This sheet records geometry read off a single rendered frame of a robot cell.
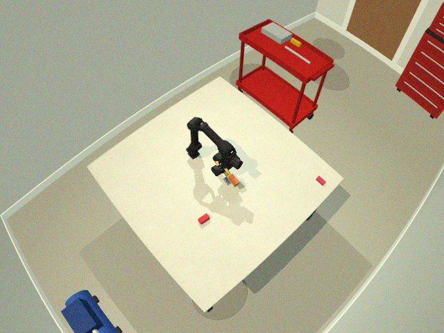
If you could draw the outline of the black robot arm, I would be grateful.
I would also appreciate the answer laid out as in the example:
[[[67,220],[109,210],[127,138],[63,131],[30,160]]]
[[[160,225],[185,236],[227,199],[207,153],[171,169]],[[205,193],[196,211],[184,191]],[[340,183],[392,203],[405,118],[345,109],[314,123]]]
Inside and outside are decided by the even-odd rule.
[[[187,123],[187,127],[191,131],[191,142],[185,150],[188,152],[187,154],[191,159],[200,155],[198,150],[202,147],[202,144],[198,141],[198,131],[202,131],[217,145],[219,152],[213,157],[215,162],[218,161],[219,164],[221,163],[221,160],[223,162],[229,162],[229,164],[237,170],[241,167],[243,161],[235,156],[237,152],[234,146],[230,142],[221,139],[201,118],[194,117]]]

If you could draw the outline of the small red block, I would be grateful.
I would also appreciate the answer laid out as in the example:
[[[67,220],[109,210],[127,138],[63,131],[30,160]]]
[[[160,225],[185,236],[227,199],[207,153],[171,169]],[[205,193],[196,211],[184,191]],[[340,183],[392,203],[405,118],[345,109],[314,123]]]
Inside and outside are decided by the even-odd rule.
[[[199,221],[199,223],[201,223],[201,225],[202,225],[204,222],[208,221],[209,219],[210,219],[210,217],[209,217],[208,214],[206,213],[206,214],[202,215],[202,216],[198,219],[198,221]]]
[[[317,180],[322,186],[326,183],[326,182],[324,181],[324,179],[322,179],[320,176],[318,176],[316,180]]]

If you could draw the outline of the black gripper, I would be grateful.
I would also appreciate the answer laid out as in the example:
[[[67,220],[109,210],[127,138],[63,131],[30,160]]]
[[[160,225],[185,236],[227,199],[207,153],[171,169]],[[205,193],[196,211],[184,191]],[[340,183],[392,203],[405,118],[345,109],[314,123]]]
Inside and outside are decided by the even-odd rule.
[[[236,154],[235,155],[237,158],[239,158],[239,156]],[[240,159],[240,158],[239,158]],[[221,173],[225,173],[224,169],[228,169],[230,170],[233,166],[229,164],[229,162],[223,162],[221,160],[221,164],[220,165],[215,165],[211,168],[211,171],[214,173],[215,176],[219,176]]]

